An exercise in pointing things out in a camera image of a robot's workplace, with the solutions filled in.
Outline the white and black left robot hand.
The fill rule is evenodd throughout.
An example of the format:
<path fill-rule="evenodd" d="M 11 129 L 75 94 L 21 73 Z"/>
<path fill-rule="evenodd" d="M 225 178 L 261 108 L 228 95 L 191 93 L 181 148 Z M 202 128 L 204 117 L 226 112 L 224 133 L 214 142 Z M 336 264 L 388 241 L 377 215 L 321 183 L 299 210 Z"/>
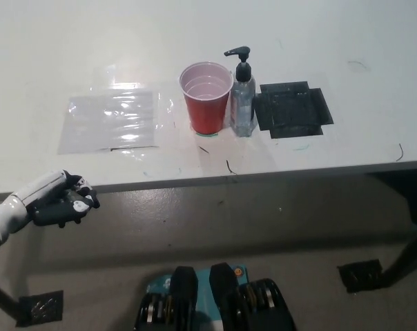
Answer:
<path fill-rule="evenodd" d="M 99 207 L 97 192 L 85 178 L 65 170 L 49 172 L 0 203 L 0 245 L 31 221 L 62 228 L 69 221 L 80 223 L 91 209 Z"/>

